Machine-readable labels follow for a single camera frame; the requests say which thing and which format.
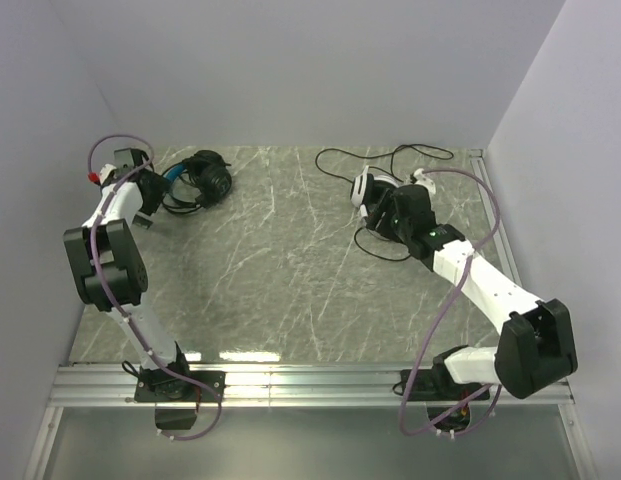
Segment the black blue headphones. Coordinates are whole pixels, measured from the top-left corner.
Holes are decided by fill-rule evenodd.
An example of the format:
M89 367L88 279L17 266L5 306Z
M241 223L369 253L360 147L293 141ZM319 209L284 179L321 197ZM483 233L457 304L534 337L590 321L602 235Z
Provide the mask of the black blue headphones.
M170 188L162 201L164 209L180 216L219 204L232 189L230 166L218 152L199 150L166 168L162 176L170 181ZM194 200L182 200L174 195L174 185L178 180L199 192Z

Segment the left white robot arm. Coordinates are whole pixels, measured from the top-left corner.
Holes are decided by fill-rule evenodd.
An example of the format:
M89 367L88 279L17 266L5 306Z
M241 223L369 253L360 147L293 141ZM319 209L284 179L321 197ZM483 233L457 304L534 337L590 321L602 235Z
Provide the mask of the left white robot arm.
M89 178L100 187L100 201L81 226L63 235L78 295L124 332L140 366L124 361L122 368L143 392L160 401L184 400L194 392L185 380L189 365L145 298L148 274L131 231L135 220L156 212L169 182L135 148L115 151L113 162Z

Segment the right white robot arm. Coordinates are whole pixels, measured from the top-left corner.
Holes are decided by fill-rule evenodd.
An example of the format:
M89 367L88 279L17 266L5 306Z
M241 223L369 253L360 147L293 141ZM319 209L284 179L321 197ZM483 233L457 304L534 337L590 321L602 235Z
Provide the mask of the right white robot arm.
M459 230L438 223L426 187L386 187L371 201L361 209L367 226L406 246L410 257L459 288L499 336L494 347L457 346L437 355L416 374L420 394L453 399L492 384L525 399L577 371L568 308L522 289Z

